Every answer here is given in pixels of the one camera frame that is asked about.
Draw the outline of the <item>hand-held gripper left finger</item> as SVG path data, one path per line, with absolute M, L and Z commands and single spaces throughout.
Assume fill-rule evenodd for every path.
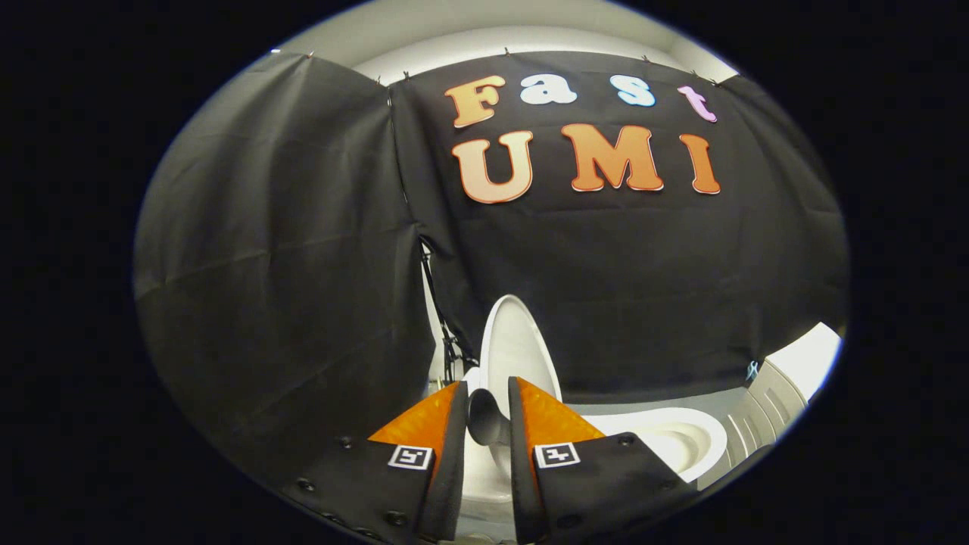
M 453 541 L 468 400 L 468 385 L 456 381 L 372 434 L 330 439 L 288 473 L 283 496 L 357 544 Z

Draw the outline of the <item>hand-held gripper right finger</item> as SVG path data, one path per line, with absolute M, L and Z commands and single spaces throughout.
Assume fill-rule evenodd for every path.
M 630 544 L 699 499 L 633 432 L 603 434 L 522 377 L 506 386 L 518 542 Z

